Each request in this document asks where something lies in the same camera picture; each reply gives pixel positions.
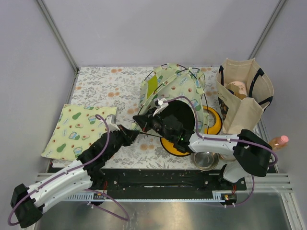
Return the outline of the green avocado pet tent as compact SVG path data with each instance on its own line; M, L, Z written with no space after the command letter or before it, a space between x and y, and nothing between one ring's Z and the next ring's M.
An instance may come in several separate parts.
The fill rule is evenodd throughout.
M143 115L154 107L155 99L171 100L179 96L178 100L192 112L192 120L197 115L197 125L192 125L192 129L206 133L209 113L204 110L201 100L204 87L205 74L198 68L185 68L178 64L159 66L141 83L139 114Z

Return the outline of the avocado print cushion mat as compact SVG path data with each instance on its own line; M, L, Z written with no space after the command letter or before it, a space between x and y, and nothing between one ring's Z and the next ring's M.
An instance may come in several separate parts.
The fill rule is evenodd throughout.
M116 107L64 105L55 130L41 156L57 160L75 160L106 133L104 123L96 119L95 115L99 114L106 119L108 115L116 113Z

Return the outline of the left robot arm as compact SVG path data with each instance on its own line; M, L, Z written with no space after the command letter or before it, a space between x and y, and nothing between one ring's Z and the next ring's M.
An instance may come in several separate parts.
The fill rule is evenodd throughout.
M130 146L139 131L119 126L118 130L107 131L91 146L83 151L71 164L45 180L25 186L15 187L11 199L12 216L17 225L27 228L41 219L49 208L84 189L99 189L104 185L100 169L121 147Z

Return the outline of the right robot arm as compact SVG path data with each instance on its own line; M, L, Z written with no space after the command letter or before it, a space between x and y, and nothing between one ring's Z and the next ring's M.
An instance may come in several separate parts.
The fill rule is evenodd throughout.
M233 156L235 161L226 165L223 175L218 178L222 189L230 189L249 174L257 177L267 174L272 148L250 130L243 129L234 135L209 135L184 128L174 115L135 115L133 120L142 131L153 130L179 152L212 152Z

